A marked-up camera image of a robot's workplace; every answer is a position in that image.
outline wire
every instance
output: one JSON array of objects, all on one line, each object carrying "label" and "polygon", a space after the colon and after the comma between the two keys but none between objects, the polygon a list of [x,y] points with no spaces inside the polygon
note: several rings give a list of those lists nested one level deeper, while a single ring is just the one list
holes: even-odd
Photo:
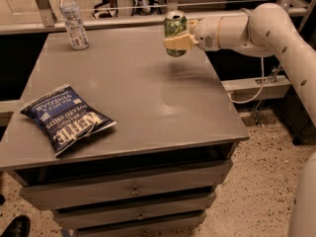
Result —
[{"label": "wire", "polygon": [[249,99],[249,100],[245,100],[245,101],[235,101],[235,100],[233,100],[232,98],[231,98],[231,95],[229,94],[229,98],[230,98],[230,100],[233,102],[233,103],[235,103],[235,104],[247,104],[247,103],[249,103],[249,102],[251,102],[251,101],[253,101],[253,100],[255,100],[258,96],[259,96],[259,94],[262,92],[262,90],[264,89],[264,84],[265,84],[265,80],[264,80],[264,78],[265,78],[265,65],[264,65],[264,58],[263,57],[261,57],[261,87],[260,87],[260,89],[259,89],[259,91],[257,92],[257,94],[254,96],[254,97],[252,97],[251,99]]}]

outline blue chip bag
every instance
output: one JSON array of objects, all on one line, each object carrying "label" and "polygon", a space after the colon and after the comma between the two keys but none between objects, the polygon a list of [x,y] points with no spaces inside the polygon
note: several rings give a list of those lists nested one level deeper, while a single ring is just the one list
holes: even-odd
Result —
[{"label": "blue chip bag", "polygon": [[56,156],[78,139],[116,124],[87,105],[70,85],[32,101],[21,114],[33,119],[47,134]]}]

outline water bottle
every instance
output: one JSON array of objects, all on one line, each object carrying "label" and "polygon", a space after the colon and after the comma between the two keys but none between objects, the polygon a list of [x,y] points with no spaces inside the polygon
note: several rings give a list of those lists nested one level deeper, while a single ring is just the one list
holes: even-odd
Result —
[{"label": "water bottle", "polygon": [[65,28],[74,49],[88,47],[88,38],[75,0],[60,0],[59,10],[65,22]]}]

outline floor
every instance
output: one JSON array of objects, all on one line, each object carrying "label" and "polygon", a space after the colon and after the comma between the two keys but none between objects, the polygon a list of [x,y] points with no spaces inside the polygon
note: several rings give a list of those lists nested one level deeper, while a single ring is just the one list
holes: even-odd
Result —
[{"label": "floor", "polygon": [[[316,150],[316,139],[299,146],[276,108],[265,107],[262,126],[249,112],[239,110],[250,139],[235,150],[233,167],[217,187],[217,198],[198,228],[164,231],[150,237],[282,237],[286,236],[295,189],[304,162]],[[20,186],[7,174],[0,178],[0,234],[11,220],[24,214],[31,219],[30,237],[61,237],[49,211],[40,212],[19,197]]]}]

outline black shoe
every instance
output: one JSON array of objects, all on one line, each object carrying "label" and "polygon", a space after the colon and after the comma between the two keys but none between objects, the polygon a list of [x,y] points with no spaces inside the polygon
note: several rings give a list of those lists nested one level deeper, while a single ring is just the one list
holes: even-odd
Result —
[{"label": "black shoe", "polygon": [[4,203],[6,199],[3,197],[3,195],[0,194],[0,205]]},{"label": "black shoe", "polygon": [[30,220],[26,216],[18,216],[13,219],[0,237],[28,237],[30,225]]}]

